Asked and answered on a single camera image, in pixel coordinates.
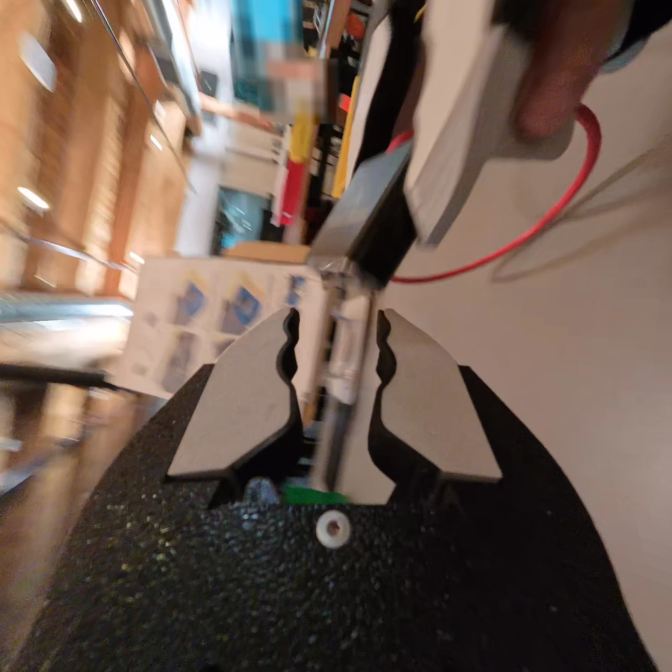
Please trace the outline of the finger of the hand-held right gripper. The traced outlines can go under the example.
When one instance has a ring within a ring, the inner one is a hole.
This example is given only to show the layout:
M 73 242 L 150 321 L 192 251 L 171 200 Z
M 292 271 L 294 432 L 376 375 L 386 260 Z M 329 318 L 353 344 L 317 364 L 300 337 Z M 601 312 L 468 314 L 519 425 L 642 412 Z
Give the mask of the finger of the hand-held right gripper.
M 520 81 L 520 41 L 497 1 L 429 1 L 425 70 L 405 197 L 419 242 L 436 246 L 508 133 Z
M 342 193 L 357 168 L 384 152 L 391 140 L 392 113 L 383 101 L 382 86 L 399 9 L 398 5 L 372 7 L 341 143 Z

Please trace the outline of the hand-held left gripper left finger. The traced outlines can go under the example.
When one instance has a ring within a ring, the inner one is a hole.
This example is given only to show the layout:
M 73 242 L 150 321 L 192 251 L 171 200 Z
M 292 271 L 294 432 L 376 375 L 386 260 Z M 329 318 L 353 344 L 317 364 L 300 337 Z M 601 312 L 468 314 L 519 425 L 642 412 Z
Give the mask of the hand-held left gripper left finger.
M 303 430 L 292 379 L 300 315 L 281 308 L 217 359 L 172 463 L 171 480 L 256 476 L 280 480 L 296 466 Z

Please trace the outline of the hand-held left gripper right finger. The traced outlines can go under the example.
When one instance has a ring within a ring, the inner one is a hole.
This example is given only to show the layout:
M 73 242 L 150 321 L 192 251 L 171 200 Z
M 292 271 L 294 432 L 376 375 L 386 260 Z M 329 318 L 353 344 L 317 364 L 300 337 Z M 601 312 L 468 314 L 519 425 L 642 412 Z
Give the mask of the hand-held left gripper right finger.
M 395 484 L 416 476 L 496 483 L 502 478 L 456 360 L 397 311 L 377 317 L 368 452 Z

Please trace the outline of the green plastic bin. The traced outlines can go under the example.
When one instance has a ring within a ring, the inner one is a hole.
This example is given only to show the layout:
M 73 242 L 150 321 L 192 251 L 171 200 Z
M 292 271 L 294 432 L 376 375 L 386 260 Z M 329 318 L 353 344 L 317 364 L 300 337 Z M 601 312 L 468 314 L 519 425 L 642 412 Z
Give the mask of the green plastic bin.
M 279 503 L 283 506 L 339 507 L 349 505 L 349 499 L 338 492 L 324 492 L 301 483 L 285 482 L 280 488 Z

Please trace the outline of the black ethernet splitter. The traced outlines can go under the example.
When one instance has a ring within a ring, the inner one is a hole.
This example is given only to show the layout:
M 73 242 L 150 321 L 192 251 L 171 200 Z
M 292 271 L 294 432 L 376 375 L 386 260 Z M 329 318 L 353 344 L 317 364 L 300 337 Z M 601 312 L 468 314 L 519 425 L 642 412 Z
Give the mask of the black ethernet splitter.
M 310 246 L 307 266 L 322 278 L 342 275 L 374 290 L 391 282 L 417 237 L 404 193 L 412 147 L 357 168 Z

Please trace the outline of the person's right hand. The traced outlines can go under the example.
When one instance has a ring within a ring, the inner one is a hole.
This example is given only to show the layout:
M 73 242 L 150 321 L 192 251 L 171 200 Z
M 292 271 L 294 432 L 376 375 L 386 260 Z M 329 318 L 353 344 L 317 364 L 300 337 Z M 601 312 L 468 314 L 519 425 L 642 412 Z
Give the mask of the person's right hand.
M 517 127 L 537 140 L 574 120 L 600 74 L 629 64 L 643 49 L 648 1 L 549 1 L 519 94 Z

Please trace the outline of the instruction sheet board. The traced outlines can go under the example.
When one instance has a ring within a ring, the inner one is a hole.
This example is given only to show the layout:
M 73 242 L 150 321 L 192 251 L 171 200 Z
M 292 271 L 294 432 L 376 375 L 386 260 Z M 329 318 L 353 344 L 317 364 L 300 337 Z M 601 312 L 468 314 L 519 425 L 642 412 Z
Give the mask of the instruction sheet board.
M 139 273 L 130 331 L 108 380 L 169 399 L 205 364 L 281 308 L 300 316 L 293 379 L 301 411 L 315 396 L 327 292 L 306 265 L 228 257 L 148 259 Z

